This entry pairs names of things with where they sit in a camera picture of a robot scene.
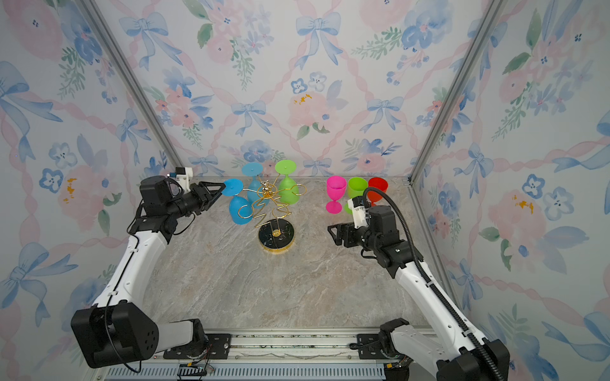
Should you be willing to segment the pink wine glass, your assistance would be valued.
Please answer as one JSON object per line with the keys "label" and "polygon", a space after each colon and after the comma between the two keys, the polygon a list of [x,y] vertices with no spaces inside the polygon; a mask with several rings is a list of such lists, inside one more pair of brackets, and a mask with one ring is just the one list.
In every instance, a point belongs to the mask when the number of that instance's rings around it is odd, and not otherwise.
{"label": "pink wine glass", "polygon": [[326,205],[327,212],[339,214],[342,211],[340,200],[346,192],[347,181],[341,176],[332,176],[327,179],[327,195],[330,198]]}

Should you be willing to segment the red wine glass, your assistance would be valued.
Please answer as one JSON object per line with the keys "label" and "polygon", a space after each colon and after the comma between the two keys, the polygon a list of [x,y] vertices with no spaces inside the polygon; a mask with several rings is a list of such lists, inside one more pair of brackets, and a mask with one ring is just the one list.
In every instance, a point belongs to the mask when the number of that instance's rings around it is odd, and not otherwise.
{"label": "red wine glass", "polygon": [[[385,193],[389,188],[389,183],[386,179],[383,179],[380,177],[374,177],[369,180],[368,187],[375,188],[376,190]],[[377,203],[379,203],[381,200],[384,199],[382,195],[380,195],[378,192],[373,191],[373,190],[371,190],[367,194],[367,198],[369,200],[370,206],[376,206]]]}

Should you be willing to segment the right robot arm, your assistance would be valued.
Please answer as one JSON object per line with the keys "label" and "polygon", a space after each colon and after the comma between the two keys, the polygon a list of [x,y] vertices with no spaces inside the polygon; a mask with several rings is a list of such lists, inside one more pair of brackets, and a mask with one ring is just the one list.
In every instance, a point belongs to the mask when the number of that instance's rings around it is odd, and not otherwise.
{"label": "right robot arm", "polygon": [[359,207],[353,218],[328,226],[333,242],[359,247],[364,257],[376,260],[408,292],[436,335],[427,338],[406,320],[394,319],[380,328],[384,354],[408,357],[437,380],[508,379],[508,348],[487,338],[440,287],[401,212],[392,206]]}

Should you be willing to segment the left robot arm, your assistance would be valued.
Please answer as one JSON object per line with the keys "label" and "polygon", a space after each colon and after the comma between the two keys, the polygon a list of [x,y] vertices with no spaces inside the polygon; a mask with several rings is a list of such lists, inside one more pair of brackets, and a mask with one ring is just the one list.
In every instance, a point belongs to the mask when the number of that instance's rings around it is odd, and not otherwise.
{"label": "left robot arm", "polygon": [[90,368],[123,365],[139,373],[140,364],[159,352],[175,351],[192,359],[209,352],[209,339],[198,318],[159,324],[140,306],[160,255],[178,234],[179,220],[208,211],[225,187],[211,182],[184,186],[170,176],[141,182],[141,204],[127,229],[128,245],[111,281],[91,307],[77,310],[71,319],[71,330]]}

